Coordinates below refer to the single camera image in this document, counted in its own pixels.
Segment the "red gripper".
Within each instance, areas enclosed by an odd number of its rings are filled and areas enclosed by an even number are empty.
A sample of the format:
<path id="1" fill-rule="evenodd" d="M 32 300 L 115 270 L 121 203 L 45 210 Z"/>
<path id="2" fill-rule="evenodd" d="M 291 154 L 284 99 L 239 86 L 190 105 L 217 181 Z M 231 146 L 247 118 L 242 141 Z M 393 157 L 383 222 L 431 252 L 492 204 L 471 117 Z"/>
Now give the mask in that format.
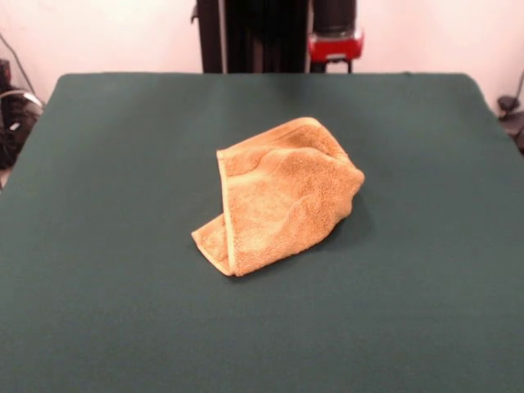
<path id="1" fill-rule="evenodd" d="M 325 74 L 327 62 L 348 61 L 347 73 L 353 73 L 353 60 L 362 56 L 364 32 L 361 29 L 350 31 L 342 36 L 322 36 L 312 33 L 308 40 L 310 60 L 314 63 L 316 74 Z"/>

